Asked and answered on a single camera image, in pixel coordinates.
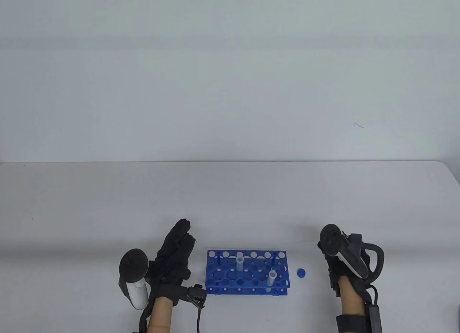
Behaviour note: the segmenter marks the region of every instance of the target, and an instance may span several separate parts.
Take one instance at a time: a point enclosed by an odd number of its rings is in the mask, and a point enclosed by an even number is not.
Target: black cable
[[[374,290],[374,293],[375,293],[375,297],[374,297],[374,305],[377,305],[377,300],[378,300],[378,292],[377,292],[377,289],[375,288],[374,285],[371,285],[370,286],[371,288],[373,288]]]
[[[197,333],[200,333],[200,317],[201,317],[201,310],[198,311],[198,318],[197,318]]]

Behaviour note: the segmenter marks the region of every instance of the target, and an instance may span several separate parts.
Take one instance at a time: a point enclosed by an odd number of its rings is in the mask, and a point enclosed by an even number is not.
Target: blue cap
[[[299,268],[297,270],[297,277],[299,277],[299,278],[305,277],[305,270],[303,268]]]

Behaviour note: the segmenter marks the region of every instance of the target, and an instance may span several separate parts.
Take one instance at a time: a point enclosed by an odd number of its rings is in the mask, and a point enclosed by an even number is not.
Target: black strap
[[[360,315],[339,315],[337,320],[337,328],[339,333],[367,333],[366,317]]]

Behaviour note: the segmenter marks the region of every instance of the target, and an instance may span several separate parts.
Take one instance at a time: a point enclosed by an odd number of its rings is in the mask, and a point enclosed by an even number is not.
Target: clear plastic tube
[[[237,271],[243,270],[243,262],[244,262],[244,258],[242,256],[236,257],[236,270]]]
[[[276,274],[276,271],[273,271],[271,270],[270,272],[268,272],[268,279],[267,279],[267,285],[268,286],[272,286],[273,283],[275,282],[275,279],[276,279],[276,276],[278,274]]]

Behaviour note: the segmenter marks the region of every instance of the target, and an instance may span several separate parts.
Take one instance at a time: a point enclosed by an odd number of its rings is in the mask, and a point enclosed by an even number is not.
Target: white wall
[[[0,160],[441,159],[459,179],[458,1],[0,0]]]

